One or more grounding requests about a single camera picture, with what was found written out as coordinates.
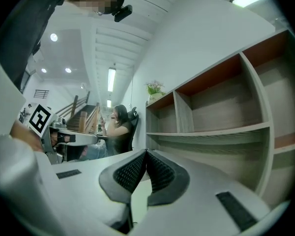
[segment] person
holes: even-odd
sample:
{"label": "person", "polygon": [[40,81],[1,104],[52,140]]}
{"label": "person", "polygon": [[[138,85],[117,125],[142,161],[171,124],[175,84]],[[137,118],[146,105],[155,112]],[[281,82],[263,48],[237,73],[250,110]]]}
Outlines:
{"label": "person", "polygon": [[90,145],[85,151],[85,154],[80,158],[81,160],[94,160],[129,151],[128,146],[131,139],[132,124],[128,117],[127,108],[124,105],[115,106],[107,129],[105,128],[105,124],[105,120],[101,118],[103,136],[109,137],[109,143],[112,146],[107,149],[105,143],[101,145]]}
{"label": "person", "polygon": [[[0,29],[0,64],[14,85],[20,90],[22,77],[30,55],[37,51],[48,20],[57,5],[69,2],[82,9],[110,14],[120,8],[124,0],[21,0]],[[38,148],[40,138],[16,120],[10,135]]]}

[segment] woman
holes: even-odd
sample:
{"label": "woman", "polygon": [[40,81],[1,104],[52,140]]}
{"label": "woman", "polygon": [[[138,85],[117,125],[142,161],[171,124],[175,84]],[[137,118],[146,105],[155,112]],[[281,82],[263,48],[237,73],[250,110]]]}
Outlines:
{"label": "woman", "polygon": [[120,154],[128,152],[128,146],[130,142],[130,134],[132,130],[132,124],[128,118],[128,112],[125,106],[117,105],[114,107],[114,111],[111,115],[111,121],[108,124],[107,130],[105,128],[105,120],[101,118],[101,126],[103,130],[103,136],[110,137],[108,140],[108,150],[105,144],[103,145],[90,145],[87,151],[85,151],[81,158],[82,160],[99,159],[107,157],[108,154]]}

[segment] potted plant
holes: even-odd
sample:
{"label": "potted plant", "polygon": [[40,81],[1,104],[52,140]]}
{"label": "potted plant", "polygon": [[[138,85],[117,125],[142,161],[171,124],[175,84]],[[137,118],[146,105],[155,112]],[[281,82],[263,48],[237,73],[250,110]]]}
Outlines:
{"label": "potted plant", "polygon": [[158,81],[153,81],[151,83],[146,83],[145,85],[147,86],[147,92],[149,93],[149,104],[153,103],[154,101],[165,95],[165,93],[161,91],[161,88],[163,87],[162,83]]}

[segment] black office chair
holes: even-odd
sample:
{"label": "black office chair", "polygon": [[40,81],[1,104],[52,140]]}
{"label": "black office chair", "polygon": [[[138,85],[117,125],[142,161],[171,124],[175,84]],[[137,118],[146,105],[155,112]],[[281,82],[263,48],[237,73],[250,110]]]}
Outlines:
{"label": "black office chair", "polygon": [[129,151],[132,150],[132,141],[133,141],[133,136],[134,133],[136,132],[138,122],[139,122],[139,115],[136,111],[137,107],[134,107],[130,112],[128,112],[128,117],[131,121],[132,124],[132,129],[131,129],[131,134],[130,134],[130,142],[129,142]]}

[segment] white wall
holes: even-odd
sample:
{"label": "white wall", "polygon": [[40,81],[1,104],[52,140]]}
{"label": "white wall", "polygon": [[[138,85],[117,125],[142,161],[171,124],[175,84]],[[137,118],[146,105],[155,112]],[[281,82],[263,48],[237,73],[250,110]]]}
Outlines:
{"label": "white wall", "polygon": [[[47,99],[34,98],[35,90],[49,90]],[[87,93],[88,92],[85,89],[81,89],[79,86],[59,86],[53,82],[43,82],[36,74],[34,74],[29,79],[29,82],[23,93],[23,96],[26,99],[24,107],[26,107],[29,103],[34,102],[50,107],[55,113],[61,108],[72,103],[76,95],[79,97],[79,99],[81,99],[84,98]]]}
{"label": "white wall", "polygon": [[[135,149],[145,148],[146,82],[174,89],[208,66],[274,32],[274,26],[255,13],[224,0],[179,0],[149,42],[133,78],[132,106],[140,122]],[[128,107],[131,83],[122,104]]]}

